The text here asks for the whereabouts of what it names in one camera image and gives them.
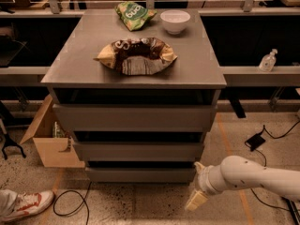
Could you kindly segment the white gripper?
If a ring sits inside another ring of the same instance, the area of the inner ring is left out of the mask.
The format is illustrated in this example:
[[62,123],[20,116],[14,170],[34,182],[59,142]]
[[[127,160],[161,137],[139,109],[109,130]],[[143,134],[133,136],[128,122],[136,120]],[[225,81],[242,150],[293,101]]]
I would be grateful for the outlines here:
[[197,186],[189,196],[185,209],[188,211],[194,211],[199,206],[203,205],[208,201],[206,195],[217,195],[220,194],[220,191],[217,190],[211,179],[215,173],[215,166],[203,166],[200,162],[194,163],[196,172],[197,172]]

